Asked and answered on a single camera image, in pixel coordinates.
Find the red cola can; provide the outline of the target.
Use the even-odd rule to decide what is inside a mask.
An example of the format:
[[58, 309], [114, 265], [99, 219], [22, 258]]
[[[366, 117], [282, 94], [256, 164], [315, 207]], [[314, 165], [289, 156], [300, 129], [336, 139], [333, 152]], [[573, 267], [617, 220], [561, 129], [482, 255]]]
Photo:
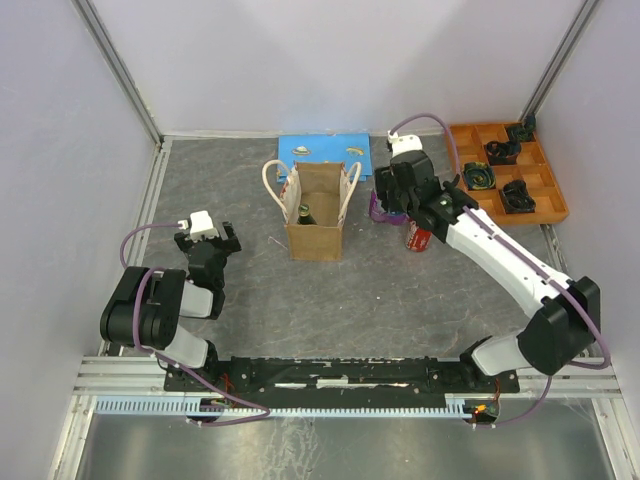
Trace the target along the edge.
[[424, 252], [430, 242], [432, 233], [418, 226], [414, 220], [408, 221], [404, 244], [412, 252]]

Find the burlap canvas bag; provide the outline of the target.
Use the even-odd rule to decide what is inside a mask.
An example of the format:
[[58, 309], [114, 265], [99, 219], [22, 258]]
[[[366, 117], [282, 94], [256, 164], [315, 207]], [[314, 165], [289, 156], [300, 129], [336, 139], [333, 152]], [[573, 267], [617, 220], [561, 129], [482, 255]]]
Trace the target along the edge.
[[[277, 166], [286, 174], [280, 191], [269, 182], [268, 173]], [[343, 250], [343, 227], [351, 198], [361, 175], [361, 164], [349, 170], [343, 163], [297, 162], [288, 168], [281, 160], [267, 161], [261, 171], [262, 182], [284, 217], [288, 249], [293, 260], [339, 261]], [[310, 206], [316, 225], [297, 223], [301, 203]]]

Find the green topped dark can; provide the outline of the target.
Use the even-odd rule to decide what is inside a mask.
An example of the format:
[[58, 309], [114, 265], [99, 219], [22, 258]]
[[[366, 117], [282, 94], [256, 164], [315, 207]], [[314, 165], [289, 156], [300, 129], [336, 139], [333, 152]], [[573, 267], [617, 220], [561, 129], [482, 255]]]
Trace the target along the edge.
[[299, 225], [316, 225], [317, 222], [311, 214], [310, 206], [305, 203], [301, 203], [298, 207], [297, 223]]

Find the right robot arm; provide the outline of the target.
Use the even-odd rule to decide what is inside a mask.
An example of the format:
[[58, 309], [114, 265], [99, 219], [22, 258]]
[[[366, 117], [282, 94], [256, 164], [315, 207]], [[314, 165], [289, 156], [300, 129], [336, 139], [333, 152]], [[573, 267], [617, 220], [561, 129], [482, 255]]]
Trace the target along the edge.
[[545, 264], [501, 230], [455, 181], [440, 181], [422, 150], [394, 156], [376, 169], [375, 192], [387, 212], [403, 213], [466, 255], [496, 280], [530, 318], [526, 327], [476, 343], [458, 368], [467, 389], [481, 391], [495, 376], [532, 367], [553, 376], [602, 340], [600, 289]]

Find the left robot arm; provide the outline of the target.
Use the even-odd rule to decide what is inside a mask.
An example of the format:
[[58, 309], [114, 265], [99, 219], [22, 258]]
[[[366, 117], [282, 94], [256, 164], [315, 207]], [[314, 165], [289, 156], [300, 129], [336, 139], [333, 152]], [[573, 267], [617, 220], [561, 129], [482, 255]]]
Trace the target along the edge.
[[242, 250], [233, 224], [216, 227], [210, 219], [177, 224], [174, 242], [185, 255], [187, 270], [152, 270], [127, 266], [100, 319], [100, 334], [110, 343], [141, 348], [209, 390], [221, 378], [216, 347], [179, 325], [182, 317], [219, 318], [225, 301], [224, 269], [230, 255]]

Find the purple soda can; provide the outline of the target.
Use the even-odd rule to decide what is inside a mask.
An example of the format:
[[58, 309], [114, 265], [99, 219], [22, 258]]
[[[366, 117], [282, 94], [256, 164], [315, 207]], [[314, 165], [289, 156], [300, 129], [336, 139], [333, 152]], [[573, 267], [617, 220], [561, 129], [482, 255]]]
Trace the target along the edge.
[[380, 222], [379, 203], [374, 191], [371, 192], [368, 213], [374, 222]]
[[407, 216], [403, 213], [389, 213], [372, 211], [370, 217], [374, 222], [400, 226], [407, 222]]

